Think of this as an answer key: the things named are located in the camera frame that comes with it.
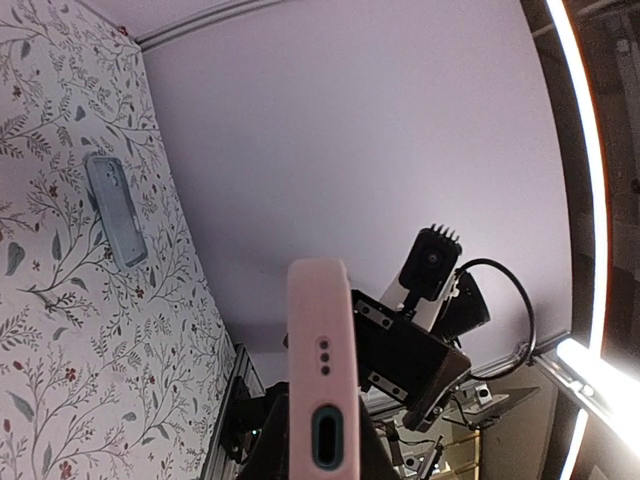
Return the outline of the pink phone case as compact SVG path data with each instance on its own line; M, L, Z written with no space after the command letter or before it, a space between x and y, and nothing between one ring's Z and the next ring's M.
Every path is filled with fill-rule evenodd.
M294 261L287 277L289 477L360 477L352 301L342 261Z

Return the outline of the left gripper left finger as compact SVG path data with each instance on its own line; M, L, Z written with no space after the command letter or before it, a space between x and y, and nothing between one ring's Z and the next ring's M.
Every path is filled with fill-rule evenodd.
M283 394L275 401L239 480L287 480L289 439L289 395Z

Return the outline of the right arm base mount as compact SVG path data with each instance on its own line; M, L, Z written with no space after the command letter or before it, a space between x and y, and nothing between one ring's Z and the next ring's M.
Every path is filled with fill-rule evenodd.
M289 383L281 381L252 397L242 377L233 379L219 441L230 460L237 465L248 461L275 401L288 392Z

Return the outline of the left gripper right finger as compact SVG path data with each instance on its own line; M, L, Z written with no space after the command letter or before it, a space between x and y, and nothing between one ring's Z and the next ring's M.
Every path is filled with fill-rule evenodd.
M366 405L359 399L360 479L398 480L382 441L380 440Z

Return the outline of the light blue phone case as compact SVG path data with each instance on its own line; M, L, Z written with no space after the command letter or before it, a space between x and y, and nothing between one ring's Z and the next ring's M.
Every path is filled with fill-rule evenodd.
M114 262L120 270L131 270L148 250L121 161L90 156L85 169Z

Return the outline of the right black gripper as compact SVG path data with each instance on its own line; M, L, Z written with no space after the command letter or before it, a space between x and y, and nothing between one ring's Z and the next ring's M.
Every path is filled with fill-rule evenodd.
M454 389L470 377L470 359L452 341L490 320L481 291L469 273L433 333L401 317L364 292L351 291L358 382L384 392L406 409L405 428L426 432Z

